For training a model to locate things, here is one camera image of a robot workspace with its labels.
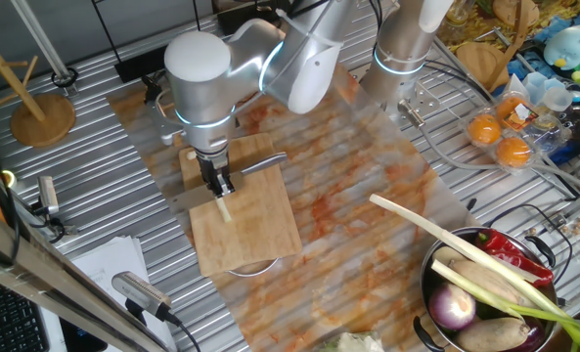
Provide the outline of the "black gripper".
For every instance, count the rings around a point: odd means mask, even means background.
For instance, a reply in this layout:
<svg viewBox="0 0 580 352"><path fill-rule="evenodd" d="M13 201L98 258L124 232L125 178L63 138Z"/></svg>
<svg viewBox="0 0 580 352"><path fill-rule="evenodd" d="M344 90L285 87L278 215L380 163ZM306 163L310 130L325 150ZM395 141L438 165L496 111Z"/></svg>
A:
<svg viewBox="0 0 580 352"><path fill-rule="evenodd" d="M216 197L225 197L233 193L233 174L230 173L229 152L204 153L196 151L201 177Z"/></svg>

